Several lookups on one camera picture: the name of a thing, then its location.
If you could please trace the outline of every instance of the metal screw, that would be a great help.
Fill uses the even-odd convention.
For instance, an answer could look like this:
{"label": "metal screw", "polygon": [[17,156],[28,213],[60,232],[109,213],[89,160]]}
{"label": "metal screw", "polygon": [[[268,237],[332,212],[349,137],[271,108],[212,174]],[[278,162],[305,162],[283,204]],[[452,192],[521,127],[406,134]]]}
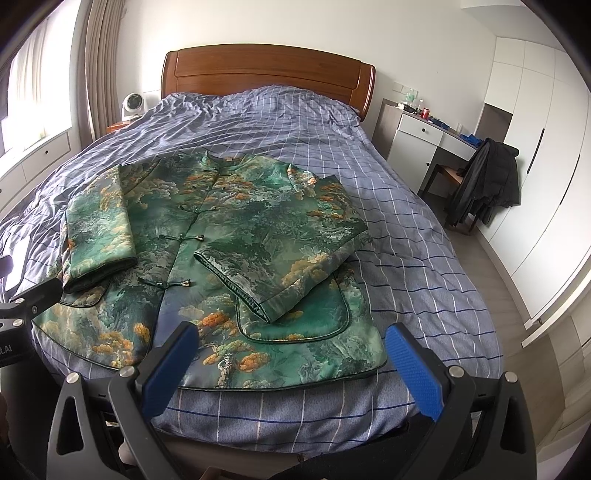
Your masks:
{"label": "metal screw", "polygon": [[517,374],[515,372],[505,372],[505,380],[507,380],[509,383],[517,382]]}
{"label": "metal screw", "polygon": [[66,382],[68,382],[70,384],[76,383],[76,382],[78,382],[79,378],[80,378],[80,375],[78,375],[78,373],[72,372],[71,374],[68,374],[68,376],[66,377]]}
{"label": "metal screw", "polygon": [[135,368],[131,365],[127,365],[126,367],[123,367],[121,370],[119,370],[119,376],[123,378],[131,377],[131,375],[133,375],[134,372]]}
{"label": "metal screw", "polygon": [[460,378],[460,377],[464,376],[464,369],[462,367],[460,367],[459,365],[452,365],[449,368],[449,374],[453,378]]}

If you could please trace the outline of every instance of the chair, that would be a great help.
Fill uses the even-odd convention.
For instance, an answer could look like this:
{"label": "chair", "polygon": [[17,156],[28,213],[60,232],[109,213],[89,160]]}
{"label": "chair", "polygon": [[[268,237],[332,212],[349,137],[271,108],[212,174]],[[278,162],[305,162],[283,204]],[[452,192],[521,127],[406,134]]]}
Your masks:
{"label": "chair", "polygon": [[[464,177],[459,176],[457,170],[454,170],[451,167],[446,167],[445,165],[441,165],[438,163],[435,165],[433,172],[431,172],[431,176],[429,177],[429,180],[427,181],[425,188],[418,193],[418,195],[422,199],[424,199],[424,195],[429,191],[429,188],[431,188],[431,185],[433,184],[433,180],[435,180],[435,177],[437,176],[438,173],[442,174],[446,179],[448,179],[451,183],[453,183],[455,188],[458,188],[460,186],[460,184],[462,183],[462,181],[464,180]],[[472,232],[472,229],[474,228],[475,225],[476,225],[476,219],[474,218],[474,220],[472,221],[472,224],[470,225],[470,228],[468,229],[468,233]],[[446,222],[445,225],[443,225],[443,228],[449,229],[451,227]],[[457,231],[467,235],[467,233],[465,233],[459,229]]]}

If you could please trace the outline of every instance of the blue plaid duvet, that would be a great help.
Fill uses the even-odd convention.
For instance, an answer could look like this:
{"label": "blue plaid duvet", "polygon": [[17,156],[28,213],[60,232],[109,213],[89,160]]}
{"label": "blue plaid duvet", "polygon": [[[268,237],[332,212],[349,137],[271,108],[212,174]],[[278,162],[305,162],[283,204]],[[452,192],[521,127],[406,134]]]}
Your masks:
{"label": "blue plaid duvet", "polygon": [[[501,374],[491,317],[431,210],[379,156],[350,107],[293,87],[226,97],[172,94],[62,165],[0,227],[2,247],[31,235],[20,290],[44,277],[58,253],[68,200],[99,173],[195,148],[218,157],[265,153],[320,176],[336,175],[373,237],[348,261],[382,336],[391,323],[404,322],[447,365],[481,377]],[[112,374],[37,328],[33,337],[56,379],[72,371],[85,378]],[[288,391],[178,390],[154,425],[221,445],[316,455],[367,442],[414,412],[412,396],[388,363],[369,378]]]}

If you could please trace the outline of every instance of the black coat on chair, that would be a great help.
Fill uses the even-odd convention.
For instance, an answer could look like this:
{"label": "black coat on chair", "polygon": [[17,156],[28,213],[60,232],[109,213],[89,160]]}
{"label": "black coat on chair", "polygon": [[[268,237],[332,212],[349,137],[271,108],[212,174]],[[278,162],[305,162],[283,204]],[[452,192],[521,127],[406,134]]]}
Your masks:
{"label": "black coat on chair", "polygon": [[515,157],[519,150],[487,138],[468,165],[458,171],[464,181],[447,206],[446,225],[455,226],[471,213],[488,224],[493,209],[519,205],[519,179]]}

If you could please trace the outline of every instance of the white drawer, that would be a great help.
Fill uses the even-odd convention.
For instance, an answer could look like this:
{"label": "white drawer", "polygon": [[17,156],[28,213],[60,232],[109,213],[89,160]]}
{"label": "white drawer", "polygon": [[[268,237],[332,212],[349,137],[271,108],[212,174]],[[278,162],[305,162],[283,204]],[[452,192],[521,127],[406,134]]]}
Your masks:
{"label": "white drawer", "polygon": [[398,129],[433,145],[439,145],[443,136],[443,132],[438,128],[409,115],[402,116]]}
{"label": "white drawer", "polygon": [[462,140],[459,140],[449,134],[443,134],[443,138],[441,139],[439,146],[442,149],[447,150],[448,152],[451,152],[460,158],[463,158],[464,160],[470,160],[476,151],[475,148],[471,147],[470,145],[466,145]]}
{"label": "white drawer", "polygon": [[22,161],[22,169],[27,182],[30,182],[58,158],[70,151],[68,133],[64,132],[31,153]]}
{"label": "white drawer", "polygon": [[11,172],[2,177],[2,180],[0,180],[0,210],[22,190],[26,183],[25,174],[20,165],[17,165]]}

